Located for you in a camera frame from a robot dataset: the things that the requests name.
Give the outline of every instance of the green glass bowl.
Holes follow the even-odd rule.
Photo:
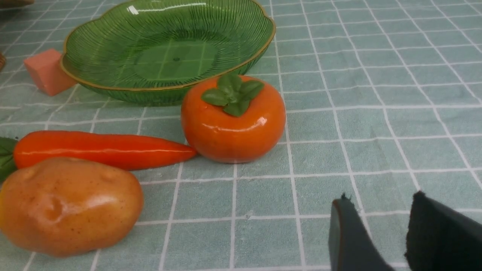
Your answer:
[[[254,0],[133,0],[76,27],[60,65],[99,94],[144,106],[179,105],[203,80],[245,74],[275,32]]]

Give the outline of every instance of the bowl rim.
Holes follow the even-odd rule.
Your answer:
[[[101,20],[103,19],[103,17],[109,13],[110,11],[118,8],[120,5],[122,4],[126,4],[126,3],[129,3],[129,2],[135,2],[136,0],[127,0],[126,2],[123,2],[123,3],[120,3],[118,5],[115,5],[113,6],[112,8],[106,10],[104,13],[102,13],[102,15],[100,15],[97,19],[94,19],[94,20],[89,20],[85,23],[82,23],[78,26],[76,26],[75,28],[73,28],[69,34],[66,36],[66,38],[64,39],[64,44],[63,44],[63,49],[64,49],[64,52],[62,53],[61,57],[60,57],[60,68],[63,70],[64,73],[66,73],[69,77],[71,77],[72,79],[74,79],[75,81],[77,81],[79,84],[84,84],[84,85],[87,85],[89,87],[93,87],[93,88],[97,88],[97,89],[101,89],[101,90],[106,90],[106,91],[135,91],[135,92],[147,92],[147,91],[163,91],[163,90],[176,90],[176,89],[183,89],[183,88],[186,88],[186,87],[191,87],[193,85],[196,85],[200,82],[203,82],[203,81],[207,81],[209,79],[212,79],[212,78],[215,78],[215,77],[219,77],[223,74],[226,74],[226,73],[230,73],[246,64],[248,64],[249,62],[253,61],[254,59],[256,59],[257,57],[259,57],[261,55],[261,53],[271,44],[271,41],[274,39],[274,36],[276,34],[276,23],[275,21],[268,15],[268,13],[266,12],[265,8],[257,1],[257,0],[245,0],[245,1],[250,1],[250,2],[253,2],[255,3],[259,9],[261,9],[261,11],[263,12],[263,16],[268,19],[271,24],[273,25],[273,28],[271,30],[271,35],[270,37],[266,40],[266,43],[255,53],[253,54],[249,59],[245,60],[244,62],[234,66],[233,68],[230,68],[230,69],[227,69],[223,72],[220,72],[218,74],[215,74],[215,75],[212,75],[210,77],[207,77],[207,78],[204,78],[202,80],[197,80],[195,82],[191,82],[191,83],[186,83],[186,84],[182,84],[182,85],[176,85],[176,86],[168,86],[168,87],[155,87],[155,88],[125,88],[125,87],[110,87],[110,86],[104,86],[104,85],[99,85],[99,84],[95,84],[95,83],[91,83],[89,81],[86,81],[84,79],[81,79],[75,75],[73,75],[70,71],[68,71],[67,68],[65,68],[64,66],[64,58],[66,57],[66,55],[68,54],[67,52],[67,41],[68,39],[70,38],[70,35],[72,35],[72,33],[74,31],[76,31],[78,28],[86,25],[86,24],[90,24],[90,23],[93,23],[95,21],[98,21],[98,20]]]

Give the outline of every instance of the green leaf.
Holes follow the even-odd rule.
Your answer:
[[[0,156],[11,155],[16,144],[17,140],[15,139],[0,137]]]
[[[3,182],[17,167],[13,159],[13,149],[17,140],[0,137],[0,182]]]
[[[222,75],[217,80],[217,88],[226,94],[231,102],[236,102],[241,84],[241,77],[232,72]]]
[[[223,108],[223,111],[229,115],[240,117],[248,110],[250,100],[239,101],[238,103],[228,104]]]
[[[214,106],[225,106],[228,104],[228,98],[226,95],[216,88],[206,90],[201,95],[201,100]]]
[[[265,85],[256,80],[249,80],[243,82],[240,92],[242,93],[242,100],[252,100],[263,90]]]
[[[3,182],[10,174],[17,170],[13,156],[0,157],[0,182]]]

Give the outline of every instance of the table surface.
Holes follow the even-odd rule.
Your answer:
[[[142,108],[75,86],[48,97],[23,59],[119,0],[36,0],[0,12],[0,136],[42,129],[184,142],[179,107]],[[53,259],[0,237],[8,271],[328,270],[331,201],[352,196],[397,270],[412,195],[482,221],[481,0],[261,0],[277,35],[249,75],[273,84],[286,132],[264,158],[198,157],[135,174],[146,204],[118,245]]]

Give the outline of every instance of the persimmon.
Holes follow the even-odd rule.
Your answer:
[[[246,163],[281,138],[286,109],[280,93],[257,78],[228,73],[193,86],[181,105],[187,142],[221,163]]]

